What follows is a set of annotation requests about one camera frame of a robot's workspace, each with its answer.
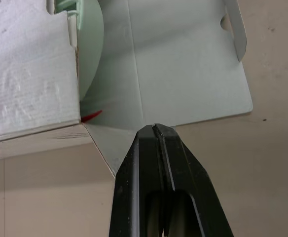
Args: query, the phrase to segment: cardboard box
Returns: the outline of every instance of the cardboard box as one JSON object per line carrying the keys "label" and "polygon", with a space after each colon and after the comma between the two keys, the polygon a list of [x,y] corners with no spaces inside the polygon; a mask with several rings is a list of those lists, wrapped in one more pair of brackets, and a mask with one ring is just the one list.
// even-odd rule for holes
{"label": "cardboard box", "polygon": [[[0,5],[0,158],[94,141],[115,174],[146,124],[252,110],[236,0],[100,0],[104,47],[80,107],[67,13],[14,4]],[[226,9],[233,36],[220,25]],[[79,111],[97,110],[80,123]]]}

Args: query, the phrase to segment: open box flap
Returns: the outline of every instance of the open box flap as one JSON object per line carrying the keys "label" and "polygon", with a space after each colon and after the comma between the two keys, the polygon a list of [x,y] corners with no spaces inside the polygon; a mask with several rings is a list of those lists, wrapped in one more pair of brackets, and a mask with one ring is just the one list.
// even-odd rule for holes
{"label": "open box flap", "polygon": [[124,130],[88,123],[84,126],[115,176],[130,149],[137,130]]}
{"label": "open box flap", "polygon": [[[91,121],[96,126],[87,129],[109,165],[122,161],[132,143],[132,136],[121,141],[126,139],[123,130],[137,131],[153,123],[176,126],[252,110],[238,60],[246,50],[246,35],[235,0],[226,0],[235,42],[220,26],[226,14],[222,0],[99,3],[104,48],[81,112],[84,116],[103,110]],[[122,157],[113,152],[116,146]]]}
{"label": "open box flap", "polygon": [[247,38],[237,0],[223,0],[233,29],[237,58],[241,61],[246,53]]}

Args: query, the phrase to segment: red object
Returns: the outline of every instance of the red object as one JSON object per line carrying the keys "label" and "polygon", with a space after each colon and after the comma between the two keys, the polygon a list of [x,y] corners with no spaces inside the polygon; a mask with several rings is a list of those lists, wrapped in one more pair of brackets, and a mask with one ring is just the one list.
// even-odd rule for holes
{"label": "red object", "polygon": [[94,117],[98,116],[99,114],[101,114],[101,112],[102,112],[102,110],[99,110],[99,111],[94,112],[90,115],[84,116],[81,118],[81,122],[87,122],[87,121],[93,119]]}

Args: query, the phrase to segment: plier jaw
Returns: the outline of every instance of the plier jaw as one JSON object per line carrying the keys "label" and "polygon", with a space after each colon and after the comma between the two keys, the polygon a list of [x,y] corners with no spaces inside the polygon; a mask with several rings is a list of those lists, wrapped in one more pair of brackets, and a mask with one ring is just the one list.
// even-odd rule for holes
{"label": "plier jaw", "polygon": [[173,128],[137,132],[116,174],[109,237],[232,237],[211,180]]}

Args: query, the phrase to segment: black plastic tool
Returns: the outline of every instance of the black plastic tool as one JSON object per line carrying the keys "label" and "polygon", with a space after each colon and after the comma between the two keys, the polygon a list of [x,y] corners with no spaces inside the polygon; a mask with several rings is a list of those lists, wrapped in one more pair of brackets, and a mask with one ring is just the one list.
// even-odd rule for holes
{"label": "black plastic tool", "polygon": [[232,237],[211,180],[174,129],[137,132],[115,181],[109,237]]}

